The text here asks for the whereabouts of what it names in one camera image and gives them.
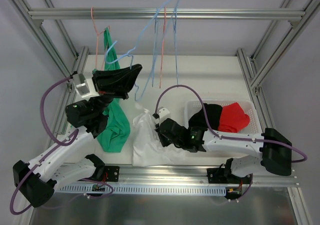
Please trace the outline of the white tank top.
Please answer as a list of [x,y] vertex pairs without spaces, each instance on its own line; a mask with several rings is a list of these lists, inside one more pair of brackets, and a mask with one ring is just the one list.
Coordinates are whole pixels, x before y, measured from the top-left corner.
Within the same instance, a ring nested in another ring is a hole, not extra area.
[[187,152],[173,144],[163,147],[155,131],[156,124],[149,110],[133,119],[132,123],[132,165],[150,167],[177,165],[187,159]]

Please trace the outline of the red tank top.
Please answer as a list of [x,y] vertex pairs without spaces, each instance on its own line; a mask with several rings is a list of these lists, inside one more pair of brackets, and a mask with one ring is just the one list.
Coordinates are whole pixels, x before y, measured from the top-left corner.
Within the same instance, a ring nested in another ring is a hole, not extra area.
[[238,133],[250,123],[250,117],[244,112],[238,102],[222,107],[218,131]]

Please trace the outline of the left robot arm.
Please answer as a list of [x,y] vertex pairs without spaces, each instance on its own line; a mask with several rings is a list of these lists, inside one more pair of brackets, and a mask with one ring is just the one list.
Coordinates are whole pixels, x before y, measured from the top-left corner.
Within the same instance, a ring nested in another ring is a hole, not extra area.
[[[74,165],[64,166],[67,158],[96,139],[110,120],[106,109],[116,99],[126,100],[142,70],[141,64],[115,70],[98,70],[94,73],[74,72],[71,76],[53,84],[40,101],[42,124],[54,141],[52,147],[28,162],[19,160],[13,165],[13,180],[16,187],[10,201],[14,210],[17,193],[21,193],[33,208],[46,204],[56,191],[79,180],[101,183],[105,173],[104,162],[95,154],[86,155]],[[74,89],[82,98],[65,107],[70,130],[58,140],[49,129],[45,115],[45,99],[58,85],[72,81]]]

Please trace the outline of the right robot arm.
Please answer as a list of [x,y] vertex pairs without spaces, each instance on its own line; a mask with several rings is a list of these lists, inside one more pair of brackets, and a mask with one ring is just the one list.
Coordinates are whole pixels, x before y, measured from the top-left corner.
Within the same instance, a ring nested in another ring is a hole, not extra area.
[[167,118],[156,125],[155,131],[163,147],[174,145],[190,153],[242,154],[225,162],[223,178],[231,184],[262,171],[284,177],[292,174],[292,143],[274,128],[256,134],[228,133],[199,126],[185,128]]

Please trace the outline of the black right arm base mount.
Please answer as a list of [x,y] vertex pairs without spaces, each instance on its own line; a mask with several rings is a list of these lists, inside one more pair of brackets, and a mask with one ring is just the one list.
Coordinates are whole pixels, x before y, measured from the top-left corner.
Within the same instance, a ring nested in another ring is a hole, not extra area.
[[224,174],[225,169],[222,168],[208,168],[206,170],[207,180],[209,184],[227,184],[227,178]]

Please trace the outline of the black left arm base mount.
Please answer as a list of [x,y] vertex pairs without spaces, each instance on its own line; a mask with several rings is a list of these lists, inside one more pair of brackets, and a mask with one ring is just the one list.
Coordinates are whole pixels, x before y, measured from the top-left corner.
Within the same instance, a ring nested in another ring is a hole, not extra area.
[[115,165],[106,165],[102,173],[102,182],[118,182],[120,167]]

